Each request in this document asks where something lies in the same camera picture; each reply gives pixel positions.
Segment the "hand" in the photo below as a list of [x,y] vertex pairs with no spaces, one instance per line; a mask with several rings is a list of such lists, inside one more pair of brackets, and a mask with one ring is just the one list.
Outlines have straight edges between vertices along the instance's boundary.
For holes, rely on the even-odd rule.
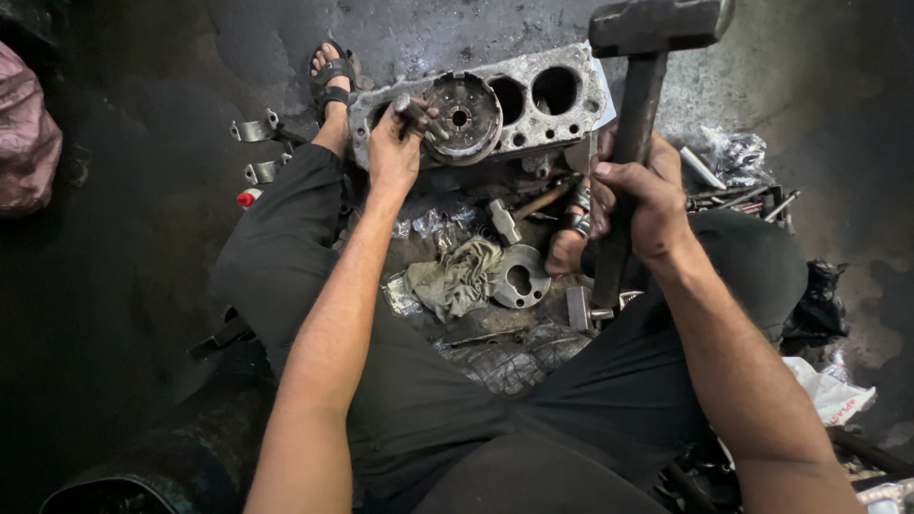
[[[437,109],[413,99],[429,117],[437,117]],[[391,193],[405,198],[419,174],[419,145],[424,127],[415,127],[404,134],[403,119],[388,107],[375,130],[368,135],[368,174],[372,191]]]
[[591,163],[591,180],[609,187],[591,188],[591,237],[599,238],[609,232],[607,212],[615,204],[612,192],[632,195],[638,198],[632,216],[632,252],[650,265],[695,238],[686,216],[682,161],[674,148],[654,133],[647,167],[601,162],[612,153],[612,137],[612,131],[600,135],[598,159]]

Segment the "gray rag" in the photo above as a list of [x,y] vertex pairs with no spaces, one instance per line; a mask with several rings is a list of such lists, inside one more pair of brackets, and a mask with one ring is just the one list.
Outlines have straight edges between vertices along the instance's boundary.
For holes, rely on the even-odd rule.
[[447,323],[486,305],[503,259],[501,246],[476,236],[440,262],[412,264],[406,270],[406,285]]

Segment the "leg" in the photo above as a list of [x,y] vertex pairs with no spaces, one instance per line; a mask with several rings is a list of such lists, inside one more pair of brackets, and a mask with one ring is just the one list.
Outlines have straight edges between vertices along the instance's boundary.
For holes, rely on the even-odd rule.
[[[329,103],[326,116],[314,143],[296,151],[241,219],[214,273],[216,291],[254,329],[277,376],[336,262],[330,246],[340,205],[338,156],[348,137],[345,106]],[[421,499],[431,486],[423,479],[440,474],[476,442],[508,433],[505,419],[503,399],[464,377],[378,298],[347,418],[353,468],[375,497],[412,487]]]
[[[691,224],[749,316],[776,335],[806,287],[793,238],[732,211],[695,215]],[[594,455],[638,487],[648,487],[705,422],[663,293],[653,279],[645,285],[619,319],[518,407],[531,430]]]

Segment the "small hammer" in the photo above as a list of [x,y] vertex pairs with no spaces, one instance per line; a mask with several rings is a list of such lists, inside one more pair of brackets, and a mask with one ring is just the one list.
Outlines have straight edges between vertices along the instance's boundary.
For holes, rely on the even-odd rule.
[[571,182],[559,184],[545,195],[533,200],[524,207],[516,210],[512,215],[505,207],[505,203],[499,198],[489,203],[489,215],[492,216],[492,224],[498,230],[498,235],[502,238],[505,246],[511,246],[520,242],[520,232],[517,231],[516,223],[538,210],[552,205],[556,200],[565,196],[571,190]]
[[[666,58],[674,50],[717,43],[733,17],[733,0],[611,0],[590,18],[590,44],[599,59],[629,56],[612,161],[645,164],[664,86]],[[594,181],[594,187],[606,187]],[[619,304],[622,271],[632,254],[635,198],[616,195],[610,233],[600,241],[593,302]]]

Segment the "black sandal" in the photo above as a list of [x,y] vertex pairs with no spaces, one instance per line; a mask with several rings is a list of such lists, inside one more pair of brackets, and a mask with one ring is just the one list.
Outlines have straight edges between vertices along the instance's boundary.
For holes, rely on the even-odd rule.
[[[328,60],[320,69],[317,69],[314,66],[314,60],[317,59],[317,52],[321,50],[321,47],[324,44],[336,48],[336,52],[340,57]],[[356,74],[353,72],[352,65],[349,63],[351,54],[352,52],[343,50],[335,41],[326,41],[314,49],[314,52],[311,54],[311,59],[308,61],[308,69],[310,71],[317,70],[317,75],[311,75],[309,73],[308,76],[311,78],[311,97],[314,98],[314,105],[317,107],[318,112],[318,123],[321,125],[324,124],[324,108],[327,106],[327,103],[341,102],[348,106],[349,92],[356,90]],[[350,91],[346,91],[337,86],[327,85],[330,79],[336,77],[348,78]]]

